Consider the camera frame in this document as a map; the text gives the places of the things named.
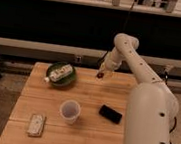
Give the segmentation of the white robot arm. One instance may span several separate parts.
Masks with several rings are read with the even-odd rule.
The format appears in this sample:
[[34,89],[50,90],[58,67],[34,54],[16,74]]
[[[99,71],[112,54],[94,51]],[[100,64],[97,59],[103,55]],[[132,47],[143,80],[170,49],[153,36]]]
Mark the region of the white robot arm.
[[179,111],[179,101],[137,53],[140,42],[136,37],[119,33],[113,43],[98,77],[117,70],[125,60],[137,82],[127,100],[123,144],[170,144],[170,124]]

